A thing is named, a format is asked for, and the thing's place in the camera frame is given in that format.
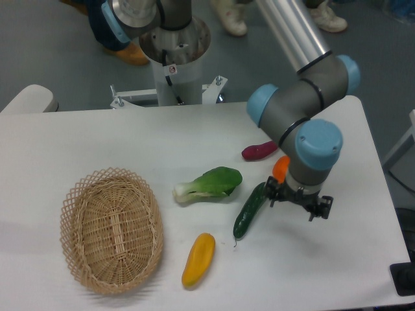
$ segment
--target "shoe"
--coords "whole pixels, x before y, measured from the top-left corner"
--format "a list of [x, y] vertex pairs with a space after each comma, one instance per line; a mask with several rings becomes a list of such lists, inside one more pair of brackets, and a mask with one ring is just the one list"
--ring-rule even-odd
[[104, 51], [118, 57], [120, 60], [129, 63], [130, 65], [141, 66], [149, 63], [149, 60], [145, 57], [143, 50], [132, 42], [130, 42], [125, 49], [120, 51], [112, 51], [107, 48], [104, 48]]
[[245, 5], [236, 5], [233, 0], [211, 0], [211, 5], [229, 34], [236, 37], [246, 35]]
[[86, 5], [84, 3], [77, 2], [77, 1], [74, 1], [74, 0], [60, 0], [60, 2], [66, 4], [66, 5], [73, 6], [80, 13], [88, 16], [88, 10], [86, 9]]
[[348, 27], [348, 22], [336, 16], [327, 1], [322, 2], [317, 8], [309, 8], [310, 15], [317, 27], [327, 32], [342, 32]]

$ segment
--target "yellow pepper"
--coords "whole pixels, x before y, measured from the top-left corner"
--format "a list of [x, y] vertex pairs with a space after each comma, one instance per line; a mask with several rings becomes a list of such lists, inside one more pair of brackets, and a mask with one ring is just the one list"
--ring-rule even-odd
[[203, 277], [208, 270], [213, 254], [215, 253], [215, 238], [209, 233], [202, 233], [197, 237], [182, 275], [182, 284], [191, 288]]

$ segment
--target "blue joint cap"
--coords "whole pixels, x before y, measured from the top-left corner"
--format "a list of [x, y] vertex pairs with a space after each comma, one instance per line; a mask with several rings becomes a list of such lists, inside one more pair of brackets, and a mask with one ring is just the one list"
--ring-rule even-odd
[[347, 95], [353, 94], [361, 83], [361, 71], [357, 63], [347, 55], [338, 55], [337, 58], [341, 60], [346, 66], [349, 76], [349, 84]]
[[251, 119], [258, 127], [261, 122], [262, 113], [264, 112], [268, 101], [277, 90], [278, 87], [273, 84], [265, 84], [257, 89], [248, 99], [246, 112], [248, 112], [249, 116], [251, 116]]
[[342, 145], [343, 136], [339, 128], [321, 119], [305, 122], [295, 138], [298, 157], [315, 170], [332, 168], [337, 162]]
[[101, 5], [102, 14], [104, 14], [105, 20], [110, 26], [112, 33], [121, 43], [130, 42], [130, 38], [125, 34], [124, 30], [118, 24], [117, 19], [115, 18], [108, 1], [105, 1]]

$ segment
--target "white sneaker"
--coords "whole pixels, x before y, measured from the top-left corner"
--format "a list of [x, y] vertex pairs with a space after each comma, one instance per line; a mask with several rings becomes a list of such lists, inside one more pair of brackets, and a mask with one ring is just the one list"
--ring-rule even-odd
[[336, 16], [327, 1], [321, 3], [317, 8], [310, 8], [310, 15], [317, 27], [328, 32], [342, 32], [348, 27], [348, 22]]
[[232, 36], [241, 37], [248, 32], [244, 22], [245, 5], [237, 5], [233, 0], [211, 0], [222, 26]]

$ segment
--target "sticker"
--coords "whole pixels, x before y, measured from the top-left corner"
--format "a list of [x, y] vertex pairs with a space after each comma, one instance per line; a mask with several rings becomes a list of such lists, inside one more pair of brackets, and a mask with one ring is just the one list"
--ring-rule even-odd
[[165, 76], [172, 76], [177, 73], [177, 66], [175, 63], [171, 65], [164, 66], [164, 75]]

